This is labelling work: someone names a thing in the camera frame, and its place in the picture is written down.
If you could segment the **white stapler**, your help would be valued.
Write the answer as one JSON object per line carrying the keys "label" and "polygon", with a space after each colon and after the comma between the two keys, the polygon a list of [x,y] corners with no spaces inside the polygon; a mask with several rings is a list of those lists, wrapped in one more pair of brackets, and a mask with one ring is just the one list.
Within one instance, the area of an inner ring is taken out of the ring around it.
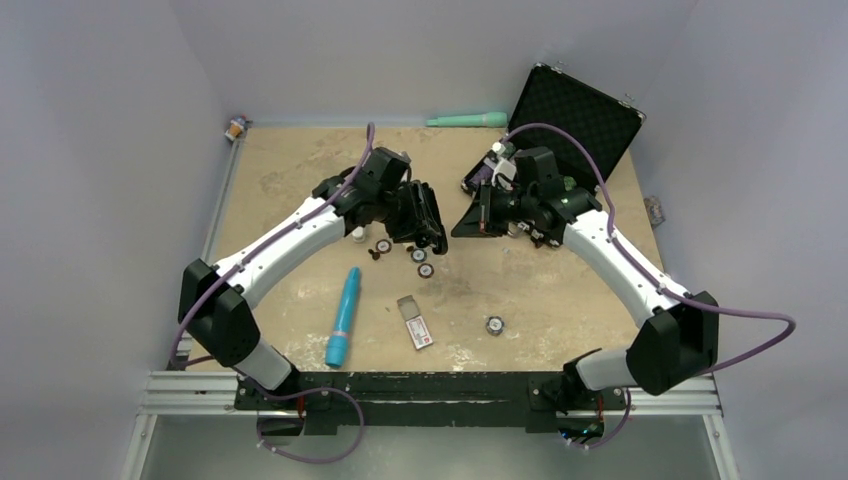
{"label": "white stapler", "polygon": [[366,240],[366,236],[367,232],[365,227],[357,227],[350,234],[352,240],[357,244],[363,243]]}

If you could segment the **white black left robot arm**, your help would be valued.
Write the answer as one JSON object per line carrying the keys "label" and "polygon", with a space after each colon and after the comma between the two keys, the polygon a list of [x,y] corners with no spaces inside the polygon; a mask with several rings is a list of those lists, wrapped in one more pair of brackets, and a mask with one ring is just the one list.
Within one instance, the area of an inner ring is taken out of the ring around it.
{"label": "white black left robot arm", "polygon": [[218,364],[259,384],[272,408],[292,405],[297,368],[260,332],[254,309],[300,264],[356,228],[383,224],[395,243],[437,255],[448,240],[433,189],[407,175],[409,159],[384,147],[367,149],[359,163],[323,180],[280,225],[216,262],[191,262],[183,272],[178,325]]}

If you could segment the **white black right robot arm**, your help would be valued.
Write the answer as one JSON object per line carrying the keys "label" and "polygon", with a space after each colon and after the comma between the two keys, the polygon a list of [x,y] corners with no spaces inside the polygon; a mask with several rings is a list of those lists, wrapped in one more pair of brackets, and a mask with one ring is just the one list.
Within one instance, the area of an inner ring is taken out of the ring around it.
{"label": "white black right robot arm", "polygon": [[454,238],[526,233],[536,247],[566,247],[616,294],[638,333],[632,344],[581,355],[563,366],[556,400],[584,407],[610,387],[660,395],[715,365],[716,300],[691,294],[656,268],[613,222],[612,208],[562,175],[545,147],[496,142],[464,180],[472,203]]}

